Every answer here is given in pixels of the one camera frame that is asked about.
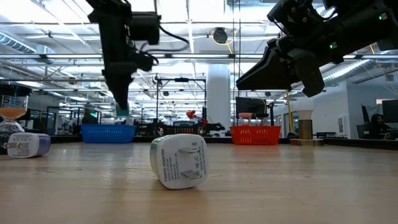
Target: wooden tabletop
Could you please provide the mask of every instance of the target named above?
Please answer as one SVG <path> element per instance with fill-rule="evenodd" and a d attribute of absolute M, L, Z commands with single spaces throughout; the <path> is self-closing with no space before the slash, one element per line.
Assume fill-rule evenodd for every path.
<path fill-rule="evenodd" d="M 210 176 L 167 190 L 149 144 L 0 156 L 0 223 L 396 223 L 398 152 L 209 144 Z"/>

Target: white pillar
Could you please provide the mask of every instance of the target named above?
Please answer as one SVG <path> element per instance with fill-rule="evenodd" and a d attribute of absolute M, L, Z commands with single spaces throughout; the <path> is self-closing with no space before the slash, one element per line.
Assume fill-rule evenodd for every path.
<path fill-rule="evenodd" d="M 230 84 L 228 65 L 211 64 L 208 66 L 206 78 L 207 120 L 210 123 L 219 122 L 225 127 L 225 131 L 219 132 L 220 137 L 224 137 L 222 133 L 229 131 L 231 126 Z"/>

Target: monitor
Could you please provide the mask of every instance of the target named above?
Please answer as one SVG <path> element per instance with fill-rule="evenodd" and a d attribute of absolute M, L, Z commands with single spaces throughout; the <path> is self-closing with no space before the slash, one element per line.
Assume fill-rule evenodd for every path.
<path fill-rule="evenodd" d="M 398 123 L 398 100 L 383 101 L 383 116 L 385 123 Z"/>
<path fill-rule="evenodd" d="M 252 119 L 256 118 L 255 114 L 264 114 L 264 102 L 261 99 L 236 97 L 236 118 L 240 113 L 252 113 Z"/>

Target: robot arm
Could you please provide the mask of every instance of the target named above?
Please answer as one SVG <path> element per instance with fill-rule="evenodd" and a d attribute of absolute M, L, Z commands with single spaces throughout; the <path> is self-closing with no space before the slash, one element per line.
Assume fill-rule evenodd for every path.
<path fill-rule="evenodd" d="M 155 12 L 132 12 L 128 1 L 86 0 L 94 9 L 88 16 L 98 23 L 101 36 L 106 84 L 122 110 L 128 109 L 127 96 L 132 73 L 152 70 L 154 58 L 137 50 L 133 40 L 159 43 L 160 17 Z"/>
<path fill-rule="evenodd" d="M 279 0 L 268 14 L 280 22 L 285 37 L 268 41 L 261 61 L 236 85 L 239 90 L 286 89 L 302 81 L 308 97 L 325 86 L 319 67 L 378 43 L 381 50 L 398 49 L 398 1 L 323 0 L 335 17 L 322 18 L 312 0 Z"/>

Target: wall charger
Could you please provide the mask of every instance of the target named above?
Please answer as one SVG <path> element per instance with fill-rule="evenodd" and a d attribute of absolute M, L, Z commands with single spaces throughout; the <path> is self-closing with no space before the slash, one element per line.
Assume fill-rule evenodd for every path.
<path fill-rule="evenodd" d="M 16 159 L 44 156 L 50 152 L 51 138 L 46 134 L 14 133 L 4 148 L 8 156 Z"/>
<path fill-rule="evenodd" d="M 152 141 L 150 165 L 168 189 L 187 189 L 207 179 L 205 140 L 197 134 L 173 134 Z"/>

